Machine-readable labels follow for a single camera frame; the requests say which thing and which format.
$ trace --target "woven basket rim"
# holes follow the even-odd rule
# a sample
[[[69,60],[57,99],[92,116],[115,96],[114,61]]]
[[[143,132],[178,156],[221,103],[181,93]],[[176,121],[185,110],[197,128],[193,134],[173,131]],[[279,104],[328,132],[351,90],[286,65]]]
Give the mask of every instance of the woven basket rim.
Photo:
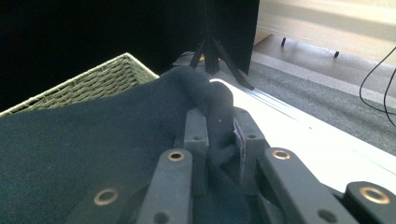
[[[101,64],[95,66],[94,68],[91,68],[90,70],[88,70],[88,71],[86,71],[86,72],[84,72],[84,73],[82,73],[80,75],[77,75],[75,77],[69,78],[65,82],[62,82],[62,83],[58,84],[55,87],[52,87],[51,89],[49,89],[47,91],[43,91],[43,92],[39,93],[36,96],[30,97],[27,100],[25,100],[25,101],[23,101],[23,102],[21,102],[21,103],[19,103],[17,105],[14,105],[14,106],[12,106],[9,109],[4,110],[3,112],[0,112],[0,118],[3,117],[3,116],[9,115],[9,114],[13,114],[16,111],[19,111],[20,109],[25,108],[26,106],[29,106],[30,104],[32,104],[34,102],[37,102],[37,101],[45,98],[46,96],[49,96],[49,95],[51,95],[51,94],[53,94],[53,93],[65,88],[65,87],[67,87],[71,83],[76,82],[76,81],[84,78],[88,74],[91,74],[93,71],[95,71],[97,69],[101,69],[103,67],[106,67],[108,64],[114,63],[114,62],[116,62],[117,60],[119,60],[121,58],[127,58],[127,59],[129,59],[131,61],[134,61],[134,63],[137,63],[141,68],[146,70],[146,72],[148,72],[151,76],[156,77],[156,78],[159,77],[158,75],[154,74],[150,69],[148,69],[145,65],[143,65],[139,60],[137,60],[134,56],[132,56],[130,53],[126,52],[126,53],[121,54],[120,56],[117,56],[116,58],[113,58],[113,59],[111,59],[109,61],[106,61],[105,63],[101,63]]]

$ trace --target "tripod leg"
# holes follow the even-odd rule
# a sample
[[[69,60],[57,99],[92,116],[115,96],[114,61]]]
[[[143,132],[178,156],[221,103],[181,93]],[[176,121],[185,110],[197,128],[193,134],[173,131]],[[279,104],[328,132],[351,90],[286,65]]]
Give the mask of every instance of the tripod leg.
[[[235,64],[233,64],[233,60],[231,59],[230,55],[227,53],[227,50],[222,46],[222,44],[219,41],[216,41],[215,39],[213,39],[213,43],[218,49],[219,54],[223,58],[224,62],[227,64],[228,68],[230,68],[236,81],[240,85],[250,89],[251,91],[254,90],[254,87],[247,82],[247,80],[239,72],[238,68],[236,68]]]
[[[198,48],[194,53],[194,56],[191,59],[190,66],[193,68],[196,68],[199,62],[199,59],[201,58],[202,52],[204,50],[204,45],[205,45],[205,40],[203,40],[201,43],[198,44]]]
[[[210,75],[215,75],[219,71],[219,55],[212,38],[208,37],[205,44],[205,70]]]

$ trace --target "metal rivet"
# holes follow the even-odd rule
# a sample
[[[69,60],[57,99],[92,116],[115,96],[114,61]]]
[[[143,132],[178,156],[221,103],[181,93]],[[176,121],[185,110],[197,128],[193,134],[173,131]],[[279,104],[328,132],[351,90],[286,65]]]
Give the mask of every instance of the metal rivet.
[[[96,205],[104,206],[114,203],[119,197],[119,193],[115,189],[104,189],[97,193],[93,199]]]
[[[390,198],[387,194],[382,192],[379,189],[375,189],[373,187],[362,187],[359,192],[363,197],[373,203],[390,203]]]
[[[182,161],[184,159],[184,153],[181,151],[173,151],[168,154],[169,161]]]
[[[154,219],[154,223],[156,223],[156,224],[168,223],[169,215],[166,214],[165,212],[159,212],[154,215],[153,219]]]
[[[288,160],[290,159],[290,154],[284,150],[275,150],[273,151],[273,156],[279,160]]]
[[[329,223],[337,222],[337,217],[335,214],[325,209],[318,210],[318,216]]]

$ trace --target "gray plastic finger segment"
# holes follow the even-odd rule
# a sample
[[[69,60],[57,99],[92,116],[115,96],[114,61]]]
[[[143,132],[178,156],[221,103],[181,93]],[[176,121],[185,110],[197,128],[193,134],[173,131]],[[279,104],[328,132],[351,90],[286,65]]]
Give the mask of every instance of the gray plastic finger segment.
[[[240,148],[239,178],[242,191],[245,194],[257,195],[259,189],[254,178],[256,160],[262,158],[264,150],[269,145],[259,126],[246,110],[235,107],[233,116],[236,144]]]
[[[127,175],[123,179],[104,179],[88,190],[65,223],[127,223],[134,219],[149,185],[148,181],[140,182],[136,184]]]
[[[349,183],[342,202],[360,223],[396,222],[396,195],[377,184]]]
[[[190,110],[186,117],[184,149],[192,155],[192,194],[205,195],[207,192],[206,155],[209,140],[207,137],[206,118],[197,108]]]
[[[157,163],[136,223],[191,223],[191,175],[189,151],[165,151]]]
[[[293,152],[267,148],[258,167],[263,196],[277,198],[288,223],[358,223]]]

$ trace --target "floor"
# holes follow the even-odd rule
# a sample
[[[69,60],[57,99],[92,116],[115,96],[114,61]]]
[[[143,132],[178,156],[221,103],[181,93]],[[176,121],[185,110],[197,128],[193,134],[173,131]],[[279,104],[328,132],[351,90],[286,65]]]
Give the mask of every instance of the floor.
[[[396,127],[385,113],[361,102],[359,88],[377,62],[321,49],[270,35],[253,49],[247,80],[257,89],[317,119],[396,156]],[[367,79],[362,95],[370,105],[383,108],[385,88],[394,66],[382,64]],[[221,70],[230,74],[225,65]],[[396,112],[396,84],[387,97]]]
[[[284,47],[280,47],[282,37],[269,35],[261,43],[255,46],[252,61],[263,63],[280,70],[297,65],[292,75],[302,77],[319,84],[344,91],[349,94],[359,95],[359,86],[369,72],[378,62],[366,60],[353,55],[340,52],[334,58],[335,50],[318,48],[302,42],[286,39]],[[389,59],[396,57],[396,52]],[[395,69],[394,66],[386,64],[385,60],[363,86],[364,98],[382,104],[384,92],[389,84],[390,76]],[[393,82],[389,88],[387,100],[388,106],[396,107],[396,83]]]

